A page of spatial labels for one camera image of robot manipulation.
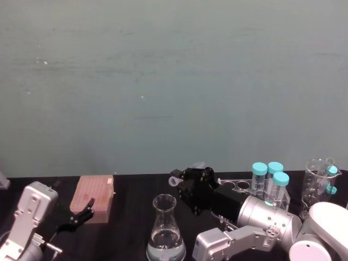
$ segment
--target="test tube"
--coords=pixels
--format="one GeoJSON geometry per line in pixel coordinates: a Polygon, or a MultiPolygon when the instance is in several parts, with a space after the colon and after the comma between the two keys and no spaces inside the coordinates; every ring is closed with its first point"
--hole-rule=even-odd
{"type": "Polygon", "coordinates": [[[326,173],[324,175],[324,177],[328,177],[328,179],[323,178],[319,185],[318,185],[318,195],[322,195],[324,194],[324,198],[326,198],[325,196],[325,191],[328,188],[329,185],[334,186],[334,182],[335,182],[335,178],[334,179],[329,179],[330,177],[334,177],[338,172],[338,168],[334,165],[332,165],[329,169],[326,170],[326,173]]]}
{"type": "Polygon", "coordinates": [[[329,201],[331,195],[335,195],[337,192],[337,188],[335,186],[328,185],[325,190],[325,197],[323,201],[329,201]]]}
{"type": "Polygon", "coordinates": [[[267,169],[267,165],[262,162],[252,164],[251,190],[256,197],[261,199],[263,198],[267,169]]]}
{"type": "Polygon", "coordinates": [[[268,163],[268,173],[267,173],[267,195],[265,197],[268,197],[271,193],[272,186],[273,186],[273,175],[276,172],[283,172],[284,166],[279,162],[269,162],[268,163]]]}
{"type": "Polygon", "coordinates": [[[268,202],[269,203],[276,203],[278,207],[280,207],[285,187],[289,184],[289,176],[288,174],[284,172],[276,172],[273,175],[273,185],[271,188],[271,191],[269,193],[268,202]]]}

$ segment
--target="pipette tip box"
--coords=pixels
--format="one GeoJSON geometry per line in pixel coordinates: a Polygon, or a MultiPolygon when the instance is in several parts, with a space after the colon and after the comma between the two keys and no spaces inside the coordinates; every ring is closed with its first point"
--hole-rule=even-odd
{"type": "Polygon", "coordinates": [[[86,223],[108,223],[113,197],[114,177],[112,175],[81,176],[70,204],[70,211],[78,214],[91,198],[94,198],[92,210],[95,212],[93,218],[86,223]]]}

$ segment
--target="blue cap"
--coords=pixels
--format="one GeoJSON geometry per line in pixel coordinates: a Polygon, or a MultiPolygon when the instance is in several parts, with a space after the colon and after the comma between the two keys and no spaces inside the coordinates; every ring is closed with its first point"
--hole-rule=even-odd
{"type": "Polygon", "coordinates": [[[333,187],[333,186],[331,186],[331,185],[328,185],[328,186],[326,187],[326,193],[328,193],[328,194],[331,193],[331,195],[335,195],[336,192],[337,192],[337,188],[336,188],[336,187],[333,187]]]}
{"type": "Polygon", "coordinates": [[[283,172],[284,166],[279,162],[269,162],[268,163],[268,172],[274,174],[276,172],[283,172]]]}
{"type": "Polygon", "coordinates": [[[329,176],[334,176],[337,174],[337,171],[338,171],[337,167],[332,165],[331,168],[328,169],[327,174],[329,176]]]}
{"type": "Polygon", "coordinates": [[[267,165],[262,162],[252,164],[252,173],[257,176],[263,176],[267,173],[267,165]]]}
{"type": "Polygon", "coordinates": [[[289,176],[284,172],[276,172],[273,175],[273,183],[279,186],[286,186],[289,184],[289,176]]]}

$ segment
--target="test tube rack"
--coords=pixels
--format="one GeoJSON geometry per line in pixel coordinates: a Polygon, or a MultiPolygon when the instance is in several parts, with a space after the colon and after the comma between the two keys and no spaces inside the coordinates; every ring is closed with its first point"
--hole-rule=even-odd
{"type": "MultiPolygon", "coordinates": [[[[220,185],[223,185],[225,187],[231,188],[232,190],[247,194],[247,195],[254,195],[253,191],[251,190],[251,179],[217,179],[217,182],[220,185]]],[[[288,211],[289,209],[289,204],[290,204],[290,196],[288,194],[288,191],[285,190],[283,200],[280,204],[281,209],[284,209],[288,211]]]]}

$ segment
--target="silver robotic arm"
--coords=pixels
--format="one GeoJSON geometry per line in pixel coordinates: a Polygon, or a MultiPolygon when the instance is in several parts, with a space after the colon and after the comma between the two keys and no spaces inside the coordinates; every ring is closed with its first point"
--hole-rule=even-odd
{"type": "Polygon", "coordinates": [[[247,249],[270,251],[276,244],[289,252],[291,261],[331,261],[335,252],[348,260],[348,210],[342,207],[317,203],[302,224],[298,216],[263,200],[225,190],[214,180],[211,168],[188,168],[172,174],[178,181],[180,198],[196,215],[210,209],[239,227],[230,232],[215,228],[199,234],[192,255],[197,261],[229,260],[247,249]]]}
{"type": "MultiPolygon", "coordinates": [[[[42,236],[35,233],[37,227],[55,206],[57,198],[56,191],[40,182],[33,182],[25,187],[17,205],[18,209],[14,214],[15,222],[8,238],[0,247],[0,261],[39,261],[42,259],[43,248],[50,248],[54,251],[53,259],[63,252],[62,249],[50,242],[45,242],[42,236]]],[[[86,207],[78,214],[61,209],[63,219],[53,219],[54,223],[61,222],[52,226],[53,235],[55,236],[61,231],[74,232],[79,226],[90,220],[94,215],[94,210],[91,209],[94,201],[94,198],[91,198],[86,207]]]]}

